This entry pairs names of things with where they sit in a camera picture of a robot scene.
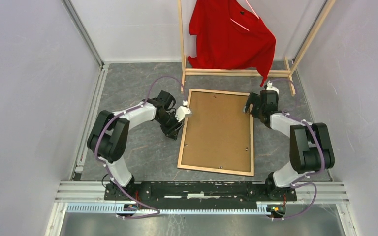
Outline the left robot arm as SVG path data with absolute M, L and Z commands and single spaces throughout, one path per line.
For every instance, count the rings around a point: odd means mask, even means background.
M 175 98 L 162 90 L 156 98 L 146 98 L 126 110 L 103 110 L 97 115 L 87 147 L 107 169 L 117 185 L 116 194 L 122 200 L 130 200 L 135 194 L 135 187 L 130 184 L 133 175 L 123 158 L 129 131 L 145 122 L 156 121 L 166 137 L 177 139 L 185 118 L 191 116 L 192 111 L 187 101 L 178 108 L 175 104 Z

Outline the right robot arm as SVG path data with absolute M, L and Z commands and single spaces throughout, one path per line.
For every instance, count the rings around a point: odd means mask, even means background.
M 276 201 L 284 195 L 284 188 L 296 187 L 304 178 L 317 175 L 335 164 L 332 143 L 325 123 L 312 123 L 293 117 L 278 108 L 279 96 L 274 90 L 251 92 L 243 108 L 267 128 L 289 138 L 289 162 L 268 175 L 265 196 Z

